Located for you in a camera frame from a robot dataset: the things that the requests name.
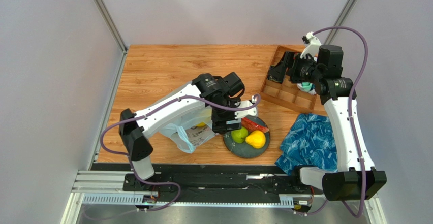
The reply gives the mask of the light blue plastic bag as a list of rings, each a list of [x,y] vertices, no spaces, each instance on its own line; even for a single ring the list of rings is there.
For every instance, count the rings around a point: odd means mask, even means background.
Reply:
[[[172,140],[179,150],[193,153],[198,146],[215,137],[211,113],[210,108],[190,112],[164,126],[159,133]],[[206,123],[206,126],[196,127],[202,122]]]

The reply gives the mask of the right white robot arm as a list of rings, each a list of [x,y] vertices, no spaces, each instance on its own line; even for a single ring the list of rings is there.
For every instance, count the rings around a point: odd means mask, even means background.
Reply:
[[[297,178],[297,185],[321,189],[330,201],[368,200],[387,182],[365,146],[357,117],[356,93],[342,76],[343,50],[322,45],[311,54],[285,51],[268,77],[288,83],[312,83],[326,116],[300,114],[280,145],[276,165]]]

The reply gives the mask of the yellow fake pear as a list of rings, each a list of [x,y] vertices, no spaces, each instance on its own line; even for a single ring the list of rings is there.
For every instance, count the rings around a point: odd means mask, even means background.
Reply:
[[[262,131],[256,130],[245,138],[245,142],[255,149],[261,149],[266,144],[266,136]]]

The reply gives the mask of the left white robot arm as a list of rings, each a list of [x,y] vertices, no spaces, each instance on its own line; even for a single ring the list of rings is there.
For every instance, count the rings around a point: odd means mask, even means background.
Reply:
[[[216,134],[239,129],[242,118],[256,116],[260,98],[242,101],[244,91],[235,72],[224,77],[204,73],[146,109],[123,110],[119,135],[139,178],[154,175],[149,141],[154,134],[164,134],[181,150],[192,151]]]

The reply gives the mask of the green fake pear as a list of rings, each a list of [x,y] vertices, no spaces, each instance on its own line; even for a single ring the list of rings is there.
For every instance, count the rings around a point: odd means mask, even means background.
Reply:
[[[231,131],[231,138],[235,143],[243,143],[246,137],[249,135],[249,132],[246,128],[241,127],[238,130]]]

